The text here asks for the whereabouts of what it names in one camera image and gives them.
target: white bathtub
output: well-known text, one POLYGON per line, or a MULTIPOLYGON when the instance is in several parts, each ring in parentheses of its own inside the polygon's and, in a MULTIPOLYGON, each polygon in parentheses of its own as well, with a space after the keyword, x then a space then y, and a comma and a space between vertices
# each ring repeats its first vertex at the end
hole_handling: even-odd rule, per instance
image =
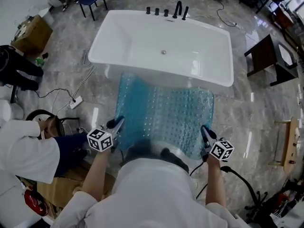
POLYGON ((89 61, 108 78, 136 73, 159 86, 212 88, 233 84, 230 35, 192 19, 112 10, 90 49, 89 61))

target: cardboard box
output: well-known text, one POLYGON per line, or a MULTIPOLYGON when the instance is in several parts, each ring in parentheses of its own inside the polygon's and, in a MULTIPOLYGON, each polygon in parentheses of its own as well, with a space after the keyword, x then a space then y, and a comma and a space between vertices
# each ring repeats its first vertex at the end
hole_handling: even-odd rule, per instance
MULTIPOLYGON (((37 182, 37 192, 56 207, 64 208, 73 197, 73 193, 81 190, 88 169, 80 165, 68 170, 62 177, 55 177, 51 184, 37 182)), ((111 195, 116 179, 106 173, 104 181, 103 199, 111 195)))
POLYGON ((11 45, 23 53, 41 53, 53 30, 39 15, 22 22, 21 26, 24 28, 21 35, 19 31, 11 45))

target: bathtub faucet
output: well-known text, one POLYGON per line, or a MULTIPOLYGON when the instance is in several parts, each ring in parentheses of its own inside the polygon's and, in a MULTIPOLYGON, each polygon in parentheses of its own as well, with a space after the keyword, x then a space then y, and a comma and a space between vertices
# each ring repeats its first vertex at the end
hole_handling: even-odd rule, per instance
POLYGON ((181 1, 178 1, 177 4, 176 4, 176 8, 175 8, 175 12, 174 12, 174 15, 172 16, 174 19, 177 18, 177 10, 179 10, 179 15, 181 15, 181 10, 182 10, 182 5, 181 5, 181 1))

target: hand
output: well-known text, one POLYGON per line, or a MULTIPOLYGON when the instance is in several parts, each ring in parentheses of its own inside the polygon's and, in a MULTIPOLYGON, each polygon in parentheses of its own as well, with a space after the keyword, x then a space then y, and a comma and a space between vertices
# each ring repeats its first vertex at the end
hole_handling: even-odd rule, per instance
POLYGON ((111 154, 111 148, 108 148, 107 150, 105 150, 103 152, 98 152, 96 157, 106 157, 106 158, 108 158, 110 154, 111 154))
POLYGON ((214 166, 220 167, 220 161, 218 159, 216 159, 214 156, 212 156, 211 154, 209 154, 209 156, 208 156, 207 164, 209 167, 214 167, 214 166))
POLYGON ((41 132, 42 132, 43 130, 45 130, 46 127, 48 126, 46 121, 38 122, 38 124, 39 124, 39 128, 40 128, 40 131, 41 131, 41 132))

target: power strip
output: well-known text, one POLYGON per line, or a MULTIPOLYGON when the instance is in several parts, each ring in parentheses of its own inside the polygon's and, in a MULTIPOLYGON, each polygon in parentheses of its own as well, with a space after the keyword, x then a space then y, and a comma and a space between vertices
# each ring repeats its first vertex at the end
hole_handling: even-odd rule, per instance
POLYGON ((72 103, 70 103, 70 107, 71 109, 74 109, 76 106, 78 106, 80 103, 82 103, 84 100, 81 96, 78 96, 76 99, 75 99, 75 102, 72 101, 72 103))

